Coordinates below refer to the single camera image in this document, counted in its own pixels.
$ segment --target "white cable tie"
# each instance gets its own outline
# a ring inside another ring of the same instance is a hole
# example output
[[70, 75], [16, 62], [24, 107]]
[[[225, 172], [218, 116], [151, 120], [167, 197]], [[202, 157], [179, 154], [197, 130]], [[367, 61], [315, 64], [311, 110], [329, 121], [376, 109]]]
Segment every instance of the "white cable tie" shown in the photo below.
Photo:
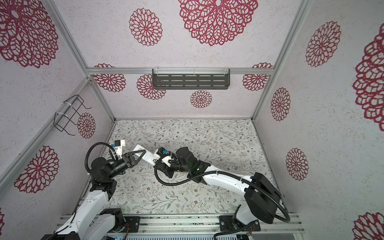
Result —
[[57, 113], [57, 114], [62, 114], [62, 115], [64, 115], [64, 116], [68, 117], [68, 115], [67, 115], [67, 114], [64, 114], [64, 113]]

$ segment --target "robotic arm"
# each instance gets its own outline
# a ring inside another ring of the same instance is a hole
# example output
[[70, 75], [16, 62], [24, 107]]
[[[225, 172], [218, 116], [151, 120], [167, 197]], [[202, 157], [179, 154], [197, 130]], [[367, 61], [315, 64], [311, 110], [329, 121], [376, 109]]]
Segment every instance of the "robotic arm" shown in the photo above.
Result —
[[[88, 157], [97, 145], [108, 146], [111, 149], [112, 159], [106, 160], [103, 157], [98, 157], [93, 160], [90, 169]], [[197, 160], [188, 147], [182, 147], [176, 153], [161, 147], [152, 154], [138, 144], [132, 152], [122, 154], [124, 145], [124, 140], [121, 140], [115, 141], [112, 146], [104, 142], [98, 142], [91, 146], [85, 158], [85, 168], [88, 174], [92, 175], [90, 192], [71, 218], [53, 235], [45, 235], [42, 240], [97, 240], [110, 230], [126, 232], [127, 226], [121, 209], [104, 209], [102, 212], [100, 210], [111, 199], [115, 191], [117, 182], [113, 178], [119, 174], [125, 174], [125, 170], [134, 167], [141, 159], [154, 167], [156, 179], [163, 185], [176, 186], [193, 180], [196, 183], [223, 187], [243, 195], [247, 204], [238, 206], [231, 218], [233, 222], [230, 224], [234, 226], [234, 229], [237, 229], [234, 232], [245, 229], [258, 219], [266, 223], [273, 223], [275, 217], [284, 222], [290, 221], [288, 212], [279, 204], [281, 194], [260, 173], [255, 173], [254, 176], [245, 176], [223, 171], [210, 163]], [[187, 172], [188, 175], [186, 180], [169, 183], [160, 179], [157, 174], [158, 170], [169, 178], [172, 178], [175, 172]], [[283, 212], [285, 218], [275, 215], [277, 208]], [[99, 212], [99, 217], [91, 225]]]

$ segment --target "large red flower pattern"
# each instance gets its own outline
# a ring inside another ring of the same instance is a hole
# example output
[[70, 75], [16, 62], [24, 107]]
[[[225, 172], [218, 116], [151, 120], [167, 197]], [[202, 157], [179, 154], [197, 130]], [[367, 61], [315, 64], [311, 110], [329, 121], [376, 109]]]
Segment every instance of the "large red flower pattern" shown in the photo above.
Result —
[[205, 108], [212, 102], [212, 95], [204, 90], [198, 90], [191, 95], [191, 103], [197, 108]]
[[148, 9], [137, 9], [129, 20], [129, 29], [133, 37], [144, 46], [153, 46], [163, 35], [161, 23], [156, 15]]
[[304, 153], [297, 148], [292, 148], [286, 158], [286, 166], [289, 174], [296, 180], [304, 180], [308, 174], [308, 161]]
[[276, 121], [286, 118], [291, 107], [290, 95], [285, 88], [279, 88], [273, 94], [271, 101], [271, 113]]
[[0, 208], [0, 236], [1, 236], [1, 230], [3, 230], [4, 226], [4, 214], [1, 213], [1, 208]]
[[[253, 66], [253, 68], [272, 68], [270, 63], [259, 63]], [[265, 83], [269, 78], [268, 74], [246, 74], [243, 76], [243, 85], [246, 89], [251, 91], [257, 91], [263, 89]]]
[[37, 193], [55, 179], [58, 168], [59, 159], [55, 151], [43, 146], [13, 185], [21, 192]]
[[151, 74], [140, 76], [137, 80], [137, 89], [141, 95], [152, 100], [162, 98], [167, 92], [166, 90], [156, 90], [153, 88]]
[[362, 61], [355, 70], [355, 102], [364, 109], [364, 117], [377, 122], [384, 131], [384, 23], [375, 39], [364, 48]]
[[333, 56], [340, 42], [340, 26], [330, 21], [319, 27], [312, 35], [305, 54], [308, 64], [317, 67]]
[[77, 130], [83, 138], [90, 138], [95, 133], [96, 123], [93, 116], [89, 113], [80, 115], [77, 121]]
[[[96, 68], [114, 68], [109, 64], [98, 64]], [[125, 78], [123, 74], [95, 74], [93, 75], [98, 85], [110, 92], [120, 92], [125, 88]]]
[[58, 35], [38, 0], [0, 1], [0, 52], [23, 67], [49, 65], [56, 58]]
[[233, 41], [252, 21], [257, 0], [179, 0], [184, 28], [200, 43]]
[[354, 240], [384, 239], [384, 216], [381, 213], [366, 212], [362, 216], [359, 215], [359, 218], [353, 223]]

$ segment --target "floral tabletop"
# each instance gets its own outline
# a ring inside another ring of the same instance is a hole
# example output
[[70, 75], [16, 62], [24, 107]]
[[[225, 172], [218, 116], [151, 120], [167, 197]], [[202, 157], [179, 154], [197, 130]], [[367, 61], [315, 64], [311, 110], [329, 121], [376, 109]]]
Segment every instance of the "floral tabletop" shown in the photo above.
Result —
[[[164, 147], [176, 151], [188, 147], [199, 160], [238, 174], [264, 174], [273, 184], [271, 170], [263, 155], [251, 120], [124, 120], [118, 121], [110, 144], [125, 139], [124, 152], [141, 144], [149, 151]], [[175, 182], [186, 173], [175, 173]], [[175, 186], [157, 182], [154, 169], [141, 161], [115, 177], [116, 191], [105, 207], [120, 207], [123, 214], [204, 214], [233, 213], [244, 197], [217, 186], [194, 181]]]

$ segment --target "leaf pattern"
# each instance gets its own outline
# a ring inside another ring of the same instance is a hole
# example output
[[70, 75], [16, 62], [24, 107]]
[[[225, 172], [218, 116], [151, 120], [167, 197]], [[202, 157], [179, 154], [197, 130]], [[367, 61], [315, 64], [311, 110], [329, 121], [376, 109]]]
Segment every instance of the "leaf pattern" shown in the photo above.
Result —
[[[124, 120], [118, 121], [110, 144], [125, 139], [124, 152], [136, 144], [153, 152], [159, 147], [176, 151], [188, 147], [197, 159], [238, 174], [264, 174], [274, 184], [251, 120]], [[175, 173], [164, 181], [178, 182], [186, 173]], [[124, 214], [203, 214], [233, 213], [239, 196], [218, 186], [193, 181], [168, 187], [157, 182], [154, 169], [144, 161], [126, 174], [115, 177], [117, 187], [105, 207], [119, 207]]]

